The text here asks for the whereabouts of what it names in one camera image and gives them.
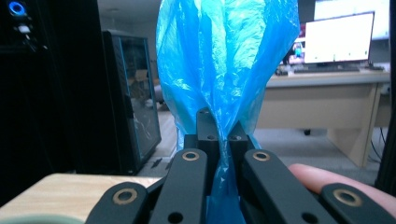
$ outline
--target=screw hole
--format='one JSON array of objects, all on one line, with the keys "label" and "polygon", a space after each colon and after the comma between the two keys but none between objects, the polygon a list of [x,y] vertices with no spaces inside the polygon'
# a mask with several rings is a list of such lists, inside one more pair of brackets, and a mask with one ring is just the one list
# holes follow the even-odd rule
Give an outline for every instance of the screw hole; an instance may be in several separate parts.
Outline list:
[{"label": "screw hole", "polygon": [[185,152],[182,155],[182,158],[186,161],[196,161],[199,159],[199,154],[196,152],[189,151],[189,152]]},{"label": "screw hole", "polygon": [[253,154],[253,158],[258,160],[258,161],[269,161],[270,160],[270,155],[268,155],[265,152],[255,152]]},{"label": "screw hole", "polygon": [[359,207],[362,205],[361,197],[350,190],[336,189],[333,192],[333,195],[340,203],[344,203],[352,207]]},{"label": "screw hole", "polygon": [[230,137],[230,139],[233,140],[233,141],[239,141],[239,140],[242,139],[242,137],[238,136],[238,135],[233,135],[233,136]]},{"label": "screw hole", "polygon": [[318,223],[318,218],[310,213],[303,213],[302,218],[306,223],[315,224]]},{"label": "screw hole", "polygon": [[132,193],[129,191],[123,192],[119,195],[120,201],[127,201],[132,197]]},{"label": "screw hole", "polygon": [[171,213],[168,217],[168,221],[170,223],[180,223],[183,220],[183,215],[181,215],[179,212],[174,212]]}]

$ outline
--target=monitor screen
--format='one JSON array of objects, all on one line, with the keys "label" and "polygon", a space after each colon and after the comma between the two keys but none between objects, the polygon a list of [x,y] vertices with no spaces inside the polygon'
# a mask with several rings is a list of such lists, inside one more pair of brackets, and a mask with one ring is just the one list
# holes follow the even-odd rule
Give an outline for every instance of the monitor screen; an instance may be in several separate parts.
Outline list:
[{"label": "monitor screen", "polygon": [[305,63],[367,61],[374,13],[311,21],[305,25]]},{"label": "monitor screen", "polygon": [[315,21],[373,11],[373,40],[389,38],[389,0],[317,0]]}]

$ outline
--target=blue plastic bag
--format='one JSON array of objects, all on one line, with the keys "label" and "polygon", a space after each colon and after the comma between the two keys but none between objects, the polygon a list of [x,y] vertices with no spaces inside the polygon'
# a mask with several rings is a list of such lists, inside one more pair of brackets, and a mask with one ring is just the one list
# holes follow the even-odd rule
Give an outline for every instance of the blue plastic bag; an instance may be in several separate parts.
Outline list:
[{"label": "blue plastic bag", "polygon": [[253,133],[265,85],[299,34],[297,0],[163,0],[157,60],[178,146],[208,107],[219,130],[220,162],[207,223],[244,223],[227,135],[240,120]]}]

